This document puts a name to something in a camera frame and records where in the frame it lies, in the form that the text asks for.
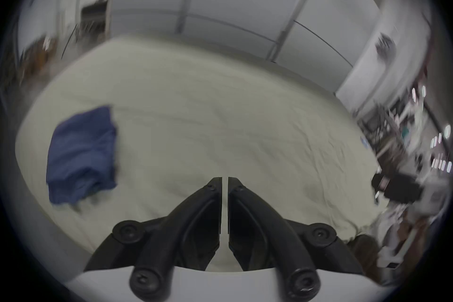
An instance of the black object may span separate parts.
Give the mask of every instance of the black object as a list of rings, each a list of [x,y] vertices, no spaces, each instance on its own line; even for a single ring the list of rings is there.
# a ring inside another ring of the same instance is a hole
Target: black object
[[[206,269],[219,247],[221,211],[222,178],[216,177],[165,218],[118,223],[85,271],[134,265],[133,293],[144,301],[161,298],[173,266]],[[318,293],[317,268],[364,275],[331,226],[285,220],[233,177],[228,178],[228,232],[242,269],[276,267],[293,300],[308,301]]]
[[[389,200],[411,204],[420,199],[423,188],[411,175],[395,172],[392,175],[376,173],[371,179],[375,192],[383,192]]]

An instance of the screw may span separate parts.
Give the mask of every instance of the screw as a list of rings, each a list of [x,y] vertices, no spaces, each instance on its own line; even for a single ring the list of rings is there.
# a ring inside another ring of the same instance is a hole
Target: screw
[[[153,271],[142,269],[133,273],[130,285],[139,293],[153,294],[160,289],[160,280]]]

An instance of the wrinkled sheet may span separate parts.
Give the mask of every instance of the wrinkled sheet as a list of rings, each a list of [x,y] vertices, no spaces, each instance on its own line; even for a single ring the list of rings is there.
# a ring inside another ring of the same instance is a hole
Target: wrinkled sheet
[[[51,205],[46,164],[55,127],[105,104],[117,125],[117,187],[77,208]],[[166,216],[223,176],[221,247],[208,270],[237,271],[226,177],[284,218],[330,224],[348,240],[386,206],[373,202],[377,162],[361,135],[333,95],[276,64],[141,35],[110,40],[53,79],[24,119],[15,152],[46,215],[91,252],[119,221]]]

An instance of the folded blue shirt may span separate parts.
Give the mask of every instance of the folded blue shirt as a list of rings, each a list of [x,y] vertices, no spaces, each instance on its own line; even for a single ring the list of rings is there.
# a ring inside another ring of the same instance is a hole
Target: folded blue shirt
[[[47,159],[50,202],[75,204],[99,190],[113,189],[115,140],[108,106],[60,123],[52,135]]]

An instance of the ceiling light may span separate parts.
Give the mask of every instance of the ceiling light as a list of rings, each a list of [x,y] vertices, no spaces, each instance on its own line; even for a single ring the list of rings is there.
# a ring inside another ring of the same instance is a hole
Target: ceiling light
[[[451,126],[448,125],[447,127],[445,127],[445,130],[444,130],[444,138],[445,139],[450,137],[450,132],[451,132]]]

